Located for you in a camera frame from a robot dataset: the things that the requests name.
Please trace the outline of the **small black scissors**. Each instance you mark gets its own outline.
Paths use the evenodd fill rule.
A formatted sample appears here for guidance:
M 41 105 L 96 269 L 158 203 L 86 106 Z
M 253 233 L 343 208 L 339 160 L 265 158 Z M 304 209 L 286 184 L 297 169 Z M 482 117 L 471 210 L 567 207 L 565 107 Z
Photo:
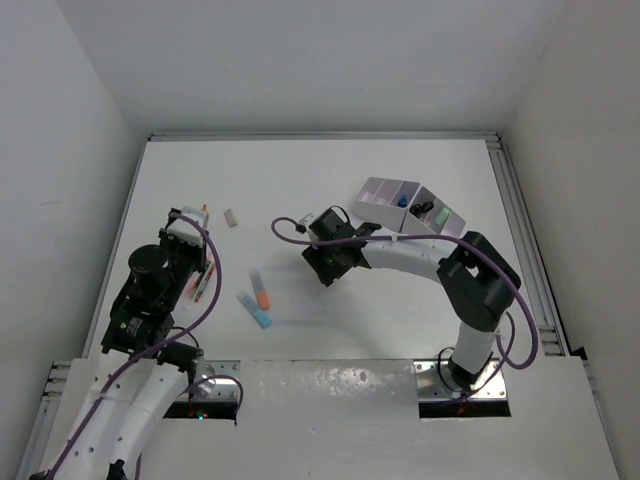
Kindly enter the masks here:
M 426 216 L 433 208 L 435 204 L 433 201 L 425 201 L 424 203 L 415 203 L 409 208 L 409 213 L 414 217 L 420 219 Z

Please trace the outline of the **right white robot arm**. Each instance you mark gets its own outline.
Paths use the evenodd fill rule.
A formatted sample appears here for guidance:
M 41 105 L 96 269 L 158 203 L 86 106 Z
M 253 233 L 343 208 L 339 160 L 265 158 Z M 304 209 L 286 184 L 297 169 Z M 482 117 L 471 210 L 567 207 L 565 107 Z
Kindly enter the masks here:
M 302 256 L 325 286 L 356 267 L 395 270 L 441 285 L 460 320 L 447 364 L 449 384 L 472 390 L 493 355 L 498 323 L 514 301 L 509 286 L 521 286 L 518 274 L 482 234 L 469 231 L 462 237 L 475 249 L 471 252 L 443 240 L 394 239 L 376 223 L 354 227 L 331 209 L 304 217 L 296 231 L 314 242 Z

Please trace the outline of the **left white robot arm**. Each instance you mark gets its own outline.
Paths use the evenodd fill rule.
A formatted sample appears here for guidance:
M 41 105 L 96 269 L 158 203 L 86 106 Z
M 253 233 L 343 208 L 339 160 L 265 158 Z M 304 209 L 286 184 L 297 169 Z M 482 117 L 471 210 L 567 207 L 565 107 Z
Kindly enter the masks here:
M 64 446 L 37 479 L 129 479 L 157 424 L 194 383 L 201 348 L 183 342 L 173 311 L 216 253 L 204 224 L 177 214 L 156 244 L 137 248 L 82 406 Z

